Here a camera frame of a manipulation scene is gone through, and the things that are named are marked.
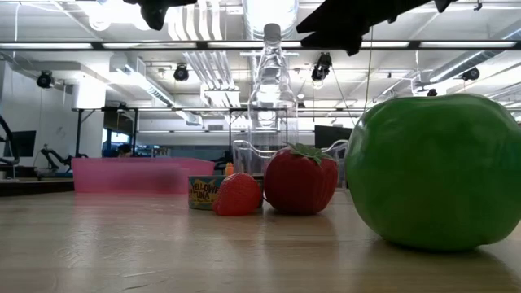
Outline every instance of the toy fruit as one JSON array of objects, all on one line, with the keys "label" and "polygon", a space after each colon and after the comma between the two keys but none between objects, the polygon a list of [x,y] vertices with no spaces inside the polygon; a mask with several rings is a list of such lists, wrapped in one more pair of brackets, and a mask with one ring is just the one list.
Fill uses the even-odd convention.
[{"label": "toy fruit", "polygon": [[265,171],[266,200],[280,212],[312,215],[326,208],[338,180],[336,162],[313,147],[289,145]]},{"label": "toy fruit", "polygon": [[460,251],[521,218],[521,129],[485,97],[396,98],[352,132],[346,173],[364,222],[388,241]]},{"label": "toy fruit", "polygon": [[221,183],[212,210],[219,216],[244,216],[258,208],[261,200],[262,190],[255,179],[235,173]]}]

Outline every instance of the pink plastic bin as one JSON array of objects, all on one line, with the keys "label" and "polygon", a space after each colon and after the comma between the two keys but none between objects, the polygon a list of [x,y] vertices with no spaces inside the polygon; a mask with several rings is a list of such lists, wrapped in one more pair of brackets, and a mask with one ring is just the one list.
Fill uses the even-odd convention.
[{"label": "pink plastic bin", "polygon": [[188,193],[189,176],[213,175],[214,163],[190,158],[72,159],[78,193]]}]

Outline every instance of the can label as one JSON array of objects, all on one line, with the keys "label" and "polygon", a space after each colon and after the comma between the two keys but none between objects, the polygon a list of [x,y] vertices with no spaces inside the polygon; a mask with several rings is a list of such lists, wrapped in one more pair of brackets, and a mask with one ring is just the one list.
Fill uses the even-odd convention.
[{"label": "can label", "polygon": [[188,204],[190,208],[212,210],[212,203],[224,177],[190,177]]}]

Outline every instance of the table surface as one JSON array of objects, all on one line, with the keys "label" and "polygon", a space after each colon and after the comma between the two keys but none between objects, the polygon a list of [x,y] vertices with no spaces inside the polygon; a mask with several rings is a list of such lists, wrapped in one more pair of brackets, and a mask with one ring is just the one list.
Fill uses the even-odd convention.
[{"label": "table surface", "polygon": [[186,196],[73,193],[0,198],[0,291],[516,292],[521,226],[467,253],[385,243],[337,193],[317,216],[267,204],[244,217],[190,210]]}]

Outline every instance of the red strawberry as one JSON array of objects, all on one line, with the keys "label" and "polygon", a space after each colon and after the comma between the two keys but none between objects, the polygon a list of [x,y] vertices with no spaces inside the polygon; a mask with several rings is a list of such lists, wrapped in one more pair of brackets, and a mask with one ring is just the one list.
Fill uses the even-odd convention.
[{"label": "red strawberry", "polygon": [[262,190],[255,179],[236,173],[221,183],[212,210],[219,216],[244,216],[255,211],[261,200]]},{"label": "red strawberry", "polygon": [[266,200],[281,212],[315,214],[326,208],[338,181],[336,162],[297,143],[277,152],[264,176]]}]

